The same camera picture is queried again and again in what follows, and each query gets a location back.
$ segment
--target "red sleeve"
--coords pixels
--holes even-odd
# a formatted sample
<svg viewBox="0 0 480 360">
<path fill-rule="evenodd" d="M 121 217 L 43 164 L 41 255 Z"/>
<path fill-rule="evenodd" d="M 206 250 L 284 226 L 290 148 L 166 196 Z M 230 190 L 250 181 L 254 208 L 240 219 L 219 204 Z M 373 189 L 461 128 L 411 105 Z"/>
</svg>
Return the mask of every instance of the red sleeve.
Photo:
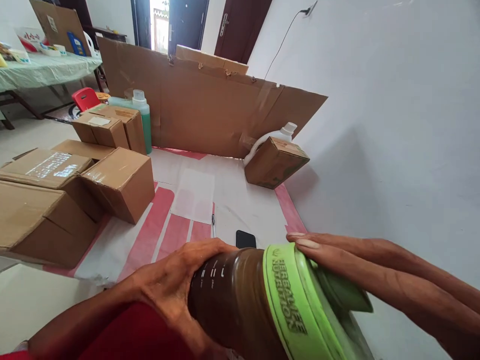
<svg viewBox="0 0 480 360">
<path fill-rule="evenodd" d="M 83 352 L 80 360 L 86 359 L 195 358 L 183 339 L 150 306 L 137 302 L 113 320 Z"/>
<path fill-rule="evenodd" d="M 31 360 L 28 351 L 16 351 L 5 355 L 0 355 L 0 360 Z"/>
</svg>

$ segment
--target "shaker bottle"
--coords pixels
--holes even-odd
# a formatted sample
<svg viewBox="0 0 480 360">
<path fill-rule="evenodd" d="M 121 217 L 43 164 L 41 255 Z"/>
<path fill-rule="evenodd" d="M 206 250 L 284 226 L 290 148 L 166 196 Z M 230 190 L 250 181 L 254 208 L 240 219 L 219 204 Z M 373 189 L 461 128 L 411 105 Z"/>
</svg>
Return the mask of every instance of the shaker bottle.
<svg viewBox="0 0 480 360">
<path fill-rule="evenodd" d="M 308 260 L 294 243 L 218 254 L 195 272 L 188 309 L 246 360 L 373 359 L 351 311 L 365 291 Z"/>
</svg>

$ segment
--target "electrical cable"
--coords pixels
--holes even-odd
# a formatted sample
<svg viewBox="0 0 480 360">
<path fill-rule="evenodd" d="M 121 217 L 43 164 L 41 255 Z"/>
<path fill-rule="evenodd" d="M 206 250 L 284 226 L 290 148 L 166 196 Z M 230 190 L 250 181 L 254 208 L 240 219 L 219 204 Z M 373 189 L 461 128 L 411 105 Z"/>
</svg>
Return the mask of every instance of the electrical cable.
<svg viewBox="0 0 480 360">
<path fill-rule="evenodd" d="M 296 15 L 293 17 L 293 20 L 291 21 L 290 26 L 288 27 L 288 30 L 286 31 L 285 36 L 283 37 L 283 40 L 281 41 L 280 47 L 278 48 L 278 51 L 276 52 L 275 57 L 274 57 L 273 60 L 271 61 L 270 66 L 268 67 L 268 70 L 267 70 L 267 72 L 266 72 L 265 77 L 263 78 L 263 80 L 266 80 L 266 79 L 267 79 L 267 75 L 269 74 L 270 68 L 271 68 L 272 65 L 274 64 L 274 61 L 275 61 L 275 59 L 277 58 L 277 55 L 279 54 L 280 49 L 282 48 L 282 45 L 284 44 L 285 38 L 287 37 L 287 34 L 289 33 L 290 28 L 292 27 L 292 24 L 294 23 L 295 19 L 297 18 L 297 16 L 298 16 L 300 13 L 308 14 L 309 11 L 310 11 L 310 8 L 308 8 L 308 9 L 306 9 L 306 10 L 300 10 L 300 11 L 297 12 Z"/>
</svg>

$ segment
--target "floor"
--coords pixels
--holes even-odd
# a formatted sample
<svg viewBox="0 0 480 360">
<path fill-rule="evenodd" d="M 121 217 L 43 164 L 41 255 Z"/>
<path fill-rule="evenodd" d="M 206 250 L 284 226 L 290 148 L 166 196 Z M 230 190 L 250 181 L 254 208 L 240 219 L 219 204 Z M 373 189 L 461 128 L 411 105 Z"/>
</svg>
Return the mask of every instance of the floor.
<svg viewBox="0 0 480 360">
<path fill-rule="evenodd" d="M 68 89 L 79 86 L 72 83 Z M 26 97 L 41 112 L 62 104 L 48 88 L 32 90 Z M 50 149 L 66 139 L 79 139 L 71 125 L 34 119 L 19 104 L 3 106 L 2 111 L 15 130 L 0 123 L 0 166 L 30 149 Z M 0 257 L 0 354 L 11 352 L 56 315 L 101 290 L 88 282 L 12 263 Z"/>
</svg>

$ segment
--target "tablecloth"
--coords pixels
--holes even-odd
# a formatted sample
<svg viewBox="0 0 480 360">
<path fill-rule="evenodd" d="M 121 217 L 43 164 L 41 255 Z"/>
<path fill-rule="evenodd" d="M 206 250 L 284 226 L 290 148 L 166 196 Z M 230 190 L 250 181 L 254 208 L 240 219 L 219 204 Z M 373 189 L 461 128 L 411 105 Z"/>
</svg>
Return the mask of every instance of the tablecloth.
<svg viewBox="0 0 480 360">
<path fill-rule="evenodd" d="M 184 169 L 215 176 L 212 211 L 216 235 L 226 243 L 235 245 L 237 230 L 255 235 L 259 249 L 286 242 L 287 232 L 306 232 L 285 186 L 270 190 L 247 183 L 239 159 L 156 148 L 150 158 L 155 197 L 140 221 L 132 225 L 105 217 L 74 269 L 43 266 L 43 270 L 109 287 L 186 242 L 212 237 L 210 224 L 170 213 Z"/>
<path fill-rule="evenodd" d="M 76 81 L 91 74 L 102 64 L 100 57 L 85 57 L 72 53 L 60 57 L 40 53 L 28 55 L 31 64 L 9 61 L 8 67 L 0 67 L 0 92 Z"/>
</svg>

